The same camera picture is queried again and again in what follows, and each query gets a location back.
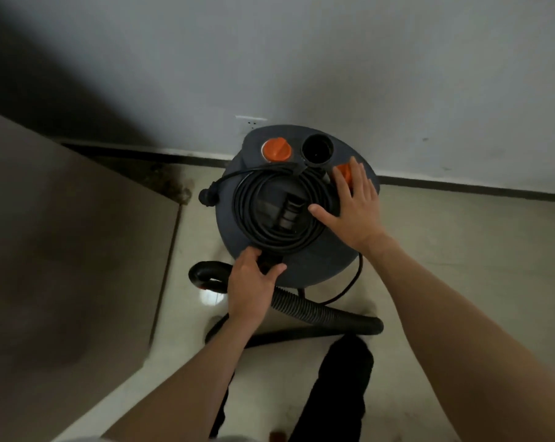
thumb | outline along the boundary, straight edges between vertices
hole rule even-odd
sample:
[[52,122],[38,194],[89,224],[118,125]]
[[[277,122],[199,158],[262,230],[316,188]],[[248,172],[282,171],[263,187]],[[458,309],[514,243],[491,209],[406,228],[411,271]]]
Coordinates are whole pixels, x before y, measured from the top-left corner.
[[318,220],[329,228],[332,228],[337,223],[337,217],[325,211],[325,208],[319,204],[311,204],[308,207],[310,213]]
[[284,271],[286,271],[286,268],[287,265],[285,263],[278,263],[267,272],[265,277],[275,284],[275,282],[277,281],[277,277]]

person's right arm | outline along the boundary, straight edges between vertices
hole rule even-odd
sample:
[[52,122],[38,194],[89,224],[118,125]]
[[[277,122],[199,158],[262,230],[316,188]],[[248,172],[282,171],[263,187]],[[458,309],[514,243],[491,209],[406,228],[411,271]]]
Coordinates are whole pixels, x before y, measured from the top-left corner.
[[340,217],[310,212],[382,278],[402,327],[462,441],[555,441],[555,379],[531,352],[404,252],[383,229],[379,199],[362,165],[350,162],[353,196],[333,174]]

person's left arm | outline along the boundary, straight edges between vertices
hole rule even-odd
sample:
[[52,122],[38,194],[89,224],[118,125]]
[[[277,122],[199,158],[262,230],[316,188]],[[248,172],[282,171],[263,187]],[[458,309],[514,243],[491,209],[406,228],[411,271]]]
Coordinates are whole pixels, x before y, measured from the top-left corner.
[[142,399],[108,431],[116,442],[201,442],[208,435],[243,349],[269,308],[277,277],[257,267],[260,250],[246,248],[229,278],[229,319],[189,362]]

brown door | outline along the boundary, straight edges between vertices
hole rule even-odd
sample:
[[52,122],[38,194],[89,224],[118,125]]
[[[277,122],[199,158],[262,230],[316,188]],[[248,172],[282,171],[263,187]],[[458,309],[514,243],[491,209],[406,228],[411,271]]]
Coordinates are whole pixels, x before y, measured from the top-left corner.
[[46,441],[148,354],[178,205],[0,116],[0,441]]

person's left hand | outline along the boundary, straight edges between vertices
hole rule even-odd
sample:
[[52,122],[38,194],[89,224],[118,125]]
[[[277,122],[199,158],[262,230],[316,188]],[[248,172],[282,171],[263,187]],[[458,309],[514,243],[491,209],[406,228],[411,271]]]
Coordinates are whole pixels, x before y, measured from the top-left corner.
[[273,289],[277,277],[287,266],[279,263],[262,274],[257,266],[257,258],[261,250],[249,246],[244,249],[234,262],[229,277],[229,316],[233,321],[250,325],[252,331],[265,318],[265,313],[272,303]]

